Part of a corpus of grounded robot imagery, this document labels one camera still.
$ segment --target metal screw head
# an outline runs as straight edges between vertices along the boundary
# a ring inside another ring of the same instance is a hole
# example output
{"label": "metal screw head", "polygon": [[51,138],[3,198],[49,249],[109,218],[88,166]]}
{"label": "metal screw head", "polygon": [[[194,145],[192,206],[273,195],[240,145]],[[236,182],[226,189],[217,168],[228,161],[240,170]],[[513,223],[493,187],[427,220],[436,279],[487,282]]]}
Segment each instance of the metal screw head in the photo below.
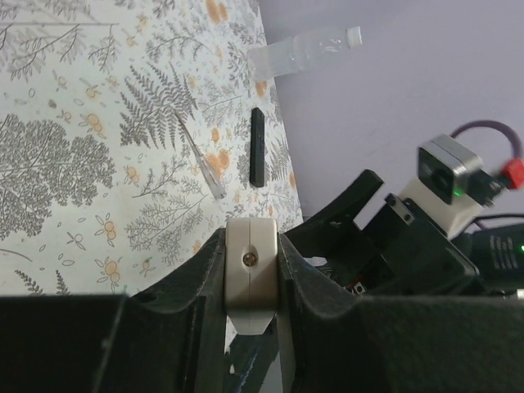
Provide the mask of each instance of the metal screw head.
{"label": "metal screw head", "polygon": [[242,262],[244,262],[244,265],[248,268],[252,268],[258,262],[258,258],[252,252],[248,252],[242,257]]}

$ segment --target plastic bottle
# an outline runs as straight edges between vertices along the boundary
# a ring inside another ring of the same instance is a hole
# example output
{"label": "plastic bottle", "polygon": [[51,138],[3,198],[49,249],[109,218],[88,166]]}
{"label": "plastic bottle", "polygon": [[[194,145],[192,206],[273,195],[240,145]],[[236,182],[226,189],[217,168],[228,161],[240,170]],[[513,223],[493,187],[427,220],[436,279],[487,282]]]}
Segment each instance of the plastic bottle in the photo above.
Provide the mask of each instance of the plastic bottle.
{"label": "plastic bottle", "polygon": [[360,44],[360,27],[325,27],[251,49],[247,53],[247,66],[252,78],[262,82],[320,66]]}

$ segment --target tablecloth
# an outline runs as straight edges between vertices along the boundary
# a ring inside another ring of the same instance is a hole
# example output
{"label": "tablecloth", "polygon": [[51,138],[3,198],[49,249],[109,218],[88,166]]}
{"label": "tablecloth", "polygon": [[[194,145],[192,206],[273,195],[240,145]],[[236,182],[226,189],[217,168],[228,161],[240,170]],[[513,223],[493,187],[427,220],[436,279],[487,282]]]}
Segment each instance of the tablecloth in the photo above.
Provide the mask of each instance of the tablecloth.
{"label": "tablecloth", "polygon": [[[246,66],[262,45],[256,0],[0,1],[0,294],[132,295],[229,217],[299,224],[274,82]],[[262,188],[248,182],[256,106]]]}

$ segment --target bottle cap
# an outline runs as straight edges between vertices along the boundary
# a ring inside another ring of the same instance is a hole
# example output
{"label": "bottle cap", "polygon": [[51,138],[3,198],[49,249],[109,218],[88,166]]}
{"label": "bottle cap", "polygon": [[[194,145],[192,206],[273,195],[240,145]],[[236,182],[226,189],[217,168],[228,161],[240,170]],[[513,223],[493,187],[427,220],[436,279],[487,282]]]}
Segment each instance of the bottle cap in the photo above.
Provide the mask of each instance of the bottle cap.
{"label": "bottle cap", "polygon": [[362,34],[360,33],[360,26],[352,27],[346,30],[347,41],[350,47],[356,47],[362,45]]}

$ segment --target red connector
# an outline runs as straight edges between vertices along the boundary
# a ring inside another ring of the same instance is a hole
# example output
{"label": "red connector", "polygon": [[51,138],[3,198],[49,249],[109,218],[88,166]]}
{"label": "red connector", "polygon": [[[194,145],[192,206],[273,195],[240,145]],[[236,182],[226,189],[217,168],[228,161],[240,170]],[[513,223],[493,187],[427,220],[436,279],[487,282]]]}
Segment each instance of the red connector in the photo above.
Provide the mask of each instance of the red connector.
{"label": "red connector", "polygon": [[500,173],[508,178],[510,190],[518,190],[524,184],[524,161],[521,158],[514,158],[503,167]]}

